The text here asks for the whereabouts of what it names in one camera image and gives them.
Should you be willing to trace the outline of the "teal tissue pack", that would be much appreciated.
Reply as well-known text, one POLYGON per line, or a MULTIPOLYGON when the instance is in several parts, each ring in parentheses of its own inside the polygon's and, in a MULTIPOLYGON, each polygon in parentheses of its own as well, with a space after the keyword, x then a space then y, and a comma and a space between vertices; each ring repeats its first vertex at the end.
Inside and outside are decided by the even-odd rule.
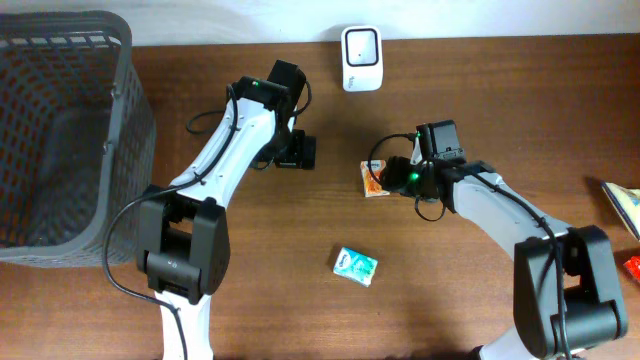
POLYGON ((352 249, 342 247, 336 258, 333 273, 369 287, 375 275, 378 261, 352 249))

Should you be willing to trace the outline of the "red Hacks candy bag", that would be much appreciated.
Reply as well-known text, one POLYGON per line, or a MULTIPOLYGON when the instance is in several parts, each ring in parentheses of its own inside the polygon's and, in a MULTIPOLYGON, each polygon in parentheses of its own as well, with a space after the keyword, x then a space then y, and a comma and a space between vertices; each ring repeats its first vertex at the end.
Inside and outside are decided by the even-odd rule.
POLYGON ((636 281, 640 282, 640 257, 632 256, 623 263, 624 269, 636 281))

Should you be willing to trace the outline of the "yellow snack bag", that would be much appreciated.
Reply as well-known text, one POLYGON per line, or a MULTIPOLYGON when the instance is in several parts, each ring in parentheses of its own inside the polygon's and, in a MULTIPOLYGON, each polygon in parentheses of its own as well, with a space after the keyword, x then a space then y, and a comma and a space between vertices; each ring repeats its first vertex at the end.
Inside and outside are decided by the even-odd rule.
POLYGON ((628 189, 611 182, 602 182, 601 187, 633 237, 639 239, 639 190, 628 189))

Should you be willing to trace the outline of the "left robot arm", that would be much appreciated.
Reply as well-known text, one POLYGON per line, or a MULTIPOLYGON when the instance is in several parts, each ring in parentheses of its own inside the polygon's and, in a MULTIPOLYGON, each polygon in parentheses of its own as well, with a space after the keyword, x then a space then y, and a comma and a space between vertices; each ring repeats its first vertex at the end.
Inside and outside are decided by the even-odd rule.
POLYGON ((145 190, 136 266, 161 309, 164 358, 213 358, 211 298, 230 261, 226 210, 253 166, 314 169, 316 139, 295 126, 304 111, 298 101, 310 93, 304 72, 284 60, 265 79, 242 77, 189 167, 168 187, 145 190))

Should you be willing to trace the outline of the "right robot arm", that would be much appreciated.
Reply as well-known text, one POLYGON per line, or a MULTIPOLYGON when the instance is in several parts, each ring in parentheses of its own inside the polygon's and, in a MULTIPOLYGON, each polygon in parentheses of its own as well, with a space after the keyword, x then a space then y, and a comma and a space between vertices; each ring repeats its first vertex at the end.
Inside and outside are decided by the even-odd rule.
POLYGON ((627 334, 616 262, 601 228, 546 214, 489 164, 468 161, 452 120, 419 125, 404 137, 411 156, 389 157, 375 182, 416 204, 441 203, 483 230, 514 265, 514 324, 469 358, 574 359, 627 334))

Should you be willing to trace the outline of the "orange tissue pack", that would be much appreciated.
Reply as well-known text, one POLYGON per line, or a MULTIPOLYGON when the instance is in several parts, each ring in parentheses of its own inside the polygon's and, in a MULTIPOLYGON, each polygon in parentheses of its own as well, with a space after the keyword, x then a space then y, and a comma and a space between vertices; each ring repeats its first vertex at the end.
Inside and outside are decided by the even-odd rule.
POLYGON ((368 164, 369 162, 367 160, 362 161, 360 163, 364 196, 366 198, 371 198, 371 197, 389 195, 389 192, 384 190, 382 186, 378 182, 376 182, 374 177, 372 176, 372 174, 374 174, 377 178, 379 178, 381 172, 386 167, 386 162, 384 160, 372 160, 370 162, 371 166, 368 166, 368 164))

